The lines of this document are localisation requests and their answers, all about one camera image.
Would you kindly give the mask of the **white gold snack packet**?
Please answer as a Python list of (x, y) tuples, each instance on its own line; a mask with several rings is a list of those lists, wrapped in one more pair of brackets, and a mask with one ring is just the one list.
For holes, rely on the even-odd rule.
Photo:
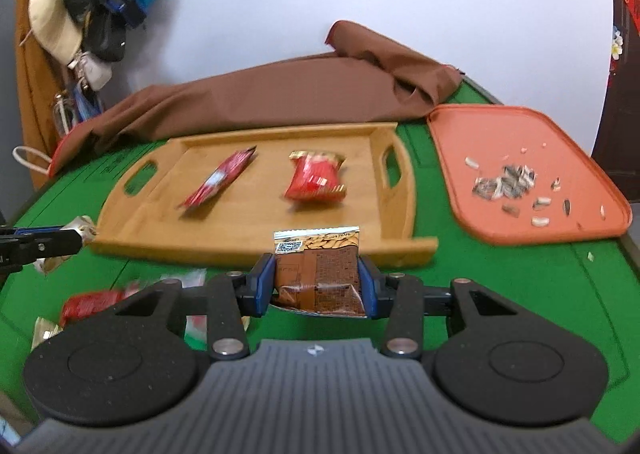
[(34, 268), (43, 275), (50, 274), (72, 255), (77, 255), (95, 238), (96, 226), (88, 215), (80, 215), (64, 226), (39, 233), (36, 239), (38, 257)]

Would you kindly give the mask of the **red snack bar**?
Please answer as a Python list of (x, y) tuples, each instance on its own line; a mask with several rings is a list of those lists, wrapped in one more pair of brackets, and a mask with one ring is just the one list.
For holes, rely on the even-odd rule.
[(82, 321), (119, 303), (124, 298), (122, 290), (99, 290), (70, 297), (63, 304), (58, 325), (66, 327)]

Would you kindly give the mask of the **brown chocolate cake packet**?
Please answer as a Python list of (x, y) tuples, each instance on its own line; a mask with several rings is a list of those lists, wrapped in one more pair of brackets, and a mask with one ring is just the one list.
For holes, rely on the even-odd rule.
[(300, 314), (366, 315), (360, 295), (359, 236), (357, 226), (275, 232), (271, 303)]

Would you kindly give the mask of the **long red snack stick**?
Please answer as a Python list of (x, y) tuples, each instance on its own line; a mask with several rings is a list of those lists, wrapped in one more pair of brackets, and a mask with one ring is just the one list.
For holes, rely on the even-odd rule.
[(179, 208), (192, 210), (205, 205), (209, 200), (214, 199), (224, 188), (230, 186), (248, 167), (255, 157), (256, 146), (235, 151), (198, 186), (198, 189), (186, 197)]

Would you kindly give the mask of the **red pistachio packet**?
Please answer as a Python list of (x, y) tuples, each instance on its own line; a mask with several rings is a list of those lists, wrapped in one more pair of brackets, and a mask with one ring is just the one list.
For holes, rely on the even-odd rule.
[(292, 151), (294, 173), (283, 197), (294, 203), (340, 203), (347, 194), (340, 179), (345, 157), (332, 151)]

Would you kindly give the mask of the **wooden serving tray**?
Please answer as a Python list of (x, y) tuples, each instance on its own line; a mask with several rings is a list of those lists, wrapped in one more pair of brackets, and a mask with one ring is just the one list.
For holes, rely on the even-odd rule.
[[(253, 147), (244, 172), (207, 205), (180, 203), (224, 158)], [(303, 207), (283, 194), (292, 151), (334, 151), (347, 195), (333, 206)], [(108, 195), (90, 247), (101, 255), (200, 266), (252, 265), (285, 229), (357, 226), (359, 250), (392, 269), (431, 260), (438, 241), (415, 237), (416, 178), (396, 125), (306, 125), (171, 139), (140, 158)]]

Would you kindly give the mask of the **pile of sunflower seeds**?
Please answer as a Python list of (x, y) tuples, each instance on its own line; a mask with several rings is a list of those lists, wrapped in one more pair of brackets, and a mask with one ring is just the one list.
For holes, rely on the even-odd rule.
[(499, 245), (609, 237), (626, 212), (581, 151), (558, 142), (460, 151), (447, 166), (458, 221)]

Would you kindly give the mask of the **orange plastic tray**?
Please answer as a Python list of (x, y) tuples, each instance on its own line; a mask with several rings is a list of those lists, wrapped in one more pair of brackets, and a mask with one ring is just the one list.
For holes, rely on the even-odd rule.
[(488, 244), (620, 237), (623, 194), (559, 125), (503, 105), (442, 105), (426, 118), (452, 213)]

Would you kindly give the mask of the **brown hanging coat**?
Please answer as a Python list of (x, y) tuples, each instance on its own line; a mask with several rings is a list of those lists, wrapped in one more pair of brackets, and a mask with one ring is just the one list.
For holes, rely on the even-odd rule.
[(29, 30), (28, 0), (16, 0), (14, 52), (23, 144), (51, 157), (60, 140), (52, 106), (54, 96), (64, 90), (62, 70)]

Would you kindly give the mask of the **white small handbag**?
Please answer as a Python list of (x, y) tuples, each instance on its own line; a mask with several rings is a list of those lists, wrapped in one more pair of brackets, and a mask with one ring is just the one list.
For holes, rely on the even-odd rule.
[(101, 91), (113, 76), (112, 66), (90, 52), (77, 52), (67, 67), (95, 92)]

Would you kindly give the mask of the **brown cloth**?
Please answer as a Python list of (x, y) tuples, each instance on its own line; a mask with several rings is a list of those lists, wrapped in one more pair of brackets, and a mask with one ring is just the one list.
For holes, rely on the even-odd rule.
[(76, 125), (58, 144), (55, 175), (84, 151), (117, 142), (290, 125), (407, 121), (446, 102), (461, 73), (356, 22), (339, 20), (331, 52), (210, 76), (150, 85)]

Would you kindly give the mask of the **black hanging bag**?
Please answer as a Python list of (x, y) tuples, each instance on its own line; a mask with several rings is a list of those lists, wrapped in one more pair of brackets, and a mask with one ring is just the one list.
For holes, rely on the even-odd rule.
[(103, 62), (121, 62), (126, 50), (126, 24), (104, 0), (63, 0), (81, 31), (81, 48)]

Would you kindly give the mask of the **cream hat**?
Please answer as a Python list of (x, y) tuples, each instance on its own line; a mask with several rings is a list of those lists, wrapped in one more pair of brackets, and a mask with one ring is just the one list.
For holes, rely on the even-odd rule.
[(70, 65), (80, 50), (82, 34), (64, 0), (29, 0), (28, 19), (43, 50), (61, 65)]

